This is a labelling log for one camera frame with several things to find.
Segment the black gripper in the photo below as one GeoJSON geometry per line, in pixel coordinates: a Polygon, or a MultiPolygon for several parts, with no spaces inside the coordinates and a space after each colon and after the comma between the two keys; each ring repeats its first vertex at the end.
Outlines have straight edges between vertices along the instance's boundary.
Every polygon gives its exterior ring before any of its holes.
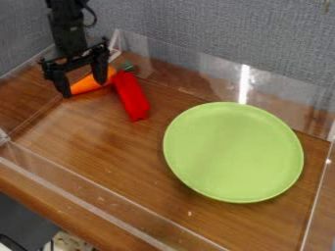
{"type": "Polygon", "coordinates": [[[55,90],[62,97],[70,98],[70,86],[63,73],[89,65],[94,81],[98,85],[103,85],[106,82],[107,57],[107,39],[105,37],[90,39],[87,48],[70,56],[66,56],[57,48],[51,48],[38,61],[42,77],[51,79],[55,90]]]}

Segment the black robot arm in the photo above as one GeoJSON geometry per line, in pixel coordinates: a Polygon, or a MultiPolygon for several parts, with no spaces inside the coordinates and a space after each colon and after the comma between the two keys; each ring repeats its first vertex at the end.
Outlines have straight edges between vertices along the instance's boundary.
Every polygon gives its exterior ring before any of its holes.
{"type": "Polygon", "coordinates": [[[41,58],[41,74],[50,80],[63,98],[71,97],[66,73],[89,65],[93,80],[106,82],[107,40],[87,42],[85,29],[97,23],[97,15],[87,6],[89,0],[43,0],[49,9],[47,23],[54,43],[53,51],[41,58]]]}

